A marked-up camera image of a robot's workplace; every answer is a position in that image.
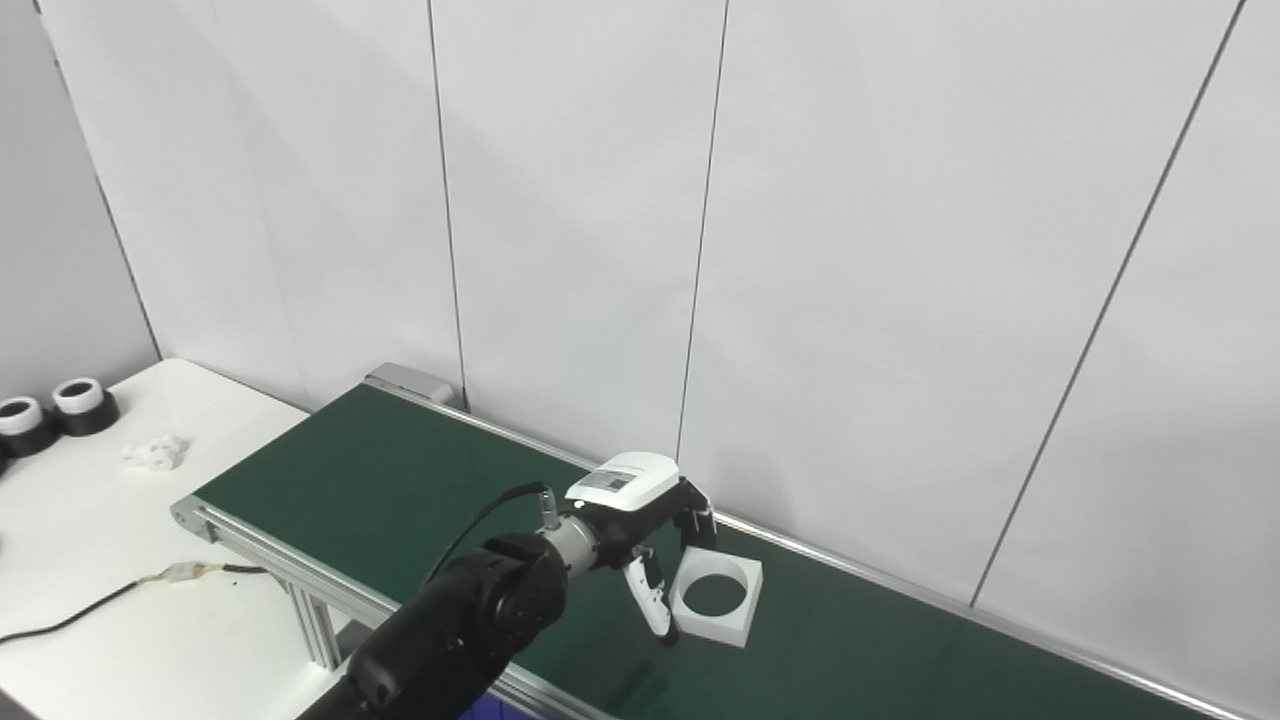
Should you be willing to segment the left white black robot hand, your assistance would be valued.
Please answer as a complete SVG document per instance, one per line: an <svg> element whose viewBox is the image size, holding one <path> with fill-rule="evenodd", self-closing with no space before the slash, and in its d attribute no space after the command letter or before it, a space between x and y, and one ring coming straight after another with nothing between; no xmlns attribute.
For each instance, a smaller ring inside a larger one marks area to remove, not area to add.
<svg viewBox="0 0 1280 720"><path fill-rule="evenodd" d="M586 533L591 569L622 571L626 585L653 635L664 646L678 643L666 578L650 536L666 525L680 533L681 548L716 550L714 506L662 454L623 452L575 482L559 506L564 520Z"/></svg>

